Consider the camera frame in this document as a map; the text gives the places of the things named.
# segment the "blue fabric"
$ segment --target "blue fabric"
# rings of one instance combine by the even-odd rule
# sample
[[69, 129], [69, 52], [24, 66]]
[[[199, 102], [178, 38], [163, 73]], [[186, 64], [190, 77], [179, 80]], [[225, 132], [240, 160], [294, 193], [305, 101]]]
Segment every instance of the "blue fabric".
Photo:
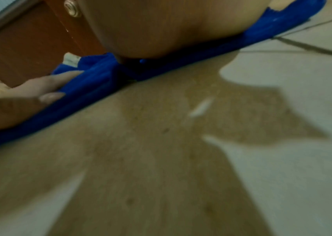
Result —
[[112, 54], [81, 58], [78, 68], [60, 65], [53, 74], [71, 70], [85, 72], [73, 79], [61, 91], [66, 96], [17, 127], [0, 131], [0, 145], [44, 129], [80, 109], [116, 92], [128, 80], [143, 81], [170, 70], [238, 50], [269, 39], [306, 22], [318, 13], [326, 0], [296, 0], [286, 9], [267, 9], [246, 32], [193, 48], [158, 60], [140, 60], [131, 68], [120, 65]]

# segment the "wooden cabinet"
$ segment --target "wooden cabinet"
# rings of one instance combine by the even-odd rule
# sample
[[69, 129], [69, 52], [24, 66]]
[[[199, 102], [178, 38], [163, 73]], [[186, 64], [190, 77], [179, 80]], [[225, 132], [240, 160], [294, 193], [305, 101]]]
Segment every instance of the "wooden cabinet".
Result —
[[47, 75], [67, 52], [105, 53], [84, 17], [70, 16], [64, 3], [17, 0], [13, 9], [0, 14], [0, 80], [14, 87]]

